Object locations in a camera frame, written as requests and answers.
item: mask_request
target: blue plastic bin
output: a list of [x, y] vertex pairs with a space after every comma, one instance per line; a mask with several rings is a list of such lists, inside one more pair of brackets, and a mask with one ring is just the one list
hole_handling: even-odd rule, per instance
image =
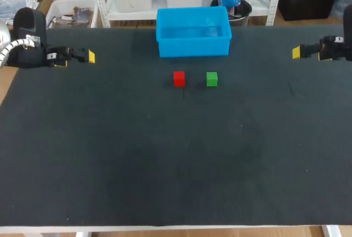
[[160, 57], [227, 56], [232, 38], [225, 7], [160, 9]]

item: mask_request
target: red cube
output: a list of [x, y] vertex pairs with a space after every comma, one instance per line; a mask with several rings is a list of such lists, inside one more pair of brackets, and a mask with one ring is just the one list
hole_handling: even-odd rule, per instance
[[174, 71], [174, 86], [184, 87], [186, 85], [185, 72], [184, 71]]

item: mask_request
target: green cube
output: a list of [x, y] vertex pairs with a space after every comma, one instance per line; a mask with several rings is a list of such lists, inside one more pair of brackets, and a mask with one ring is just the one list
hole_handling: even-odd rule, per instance
[[217, 87], [218, 86], [218, 73], [207, 72], [207, 87]]

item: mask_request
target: white table leg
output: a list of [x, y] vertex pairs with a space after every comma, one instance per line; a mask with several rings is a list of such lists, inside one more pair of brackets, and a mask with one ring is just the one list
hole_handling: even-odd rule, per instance
[[339, 225], [323, 225], [325, 237], [342, 237]]
[[76, 237], [91, 237], [92, 233], [91, 232], [77, 232]]

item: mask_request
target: table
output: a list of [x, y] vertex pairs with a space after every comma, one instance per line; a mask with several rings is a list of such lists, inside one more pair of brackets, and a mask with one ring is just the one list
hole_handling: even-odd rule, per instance
[[154, 30], [49, 30], [97, 63], [14, 78], [0, 231], [351, 224], [352, 64], [291, 55], [333, 34], [240, 27], [228, 57], [160, 59]]

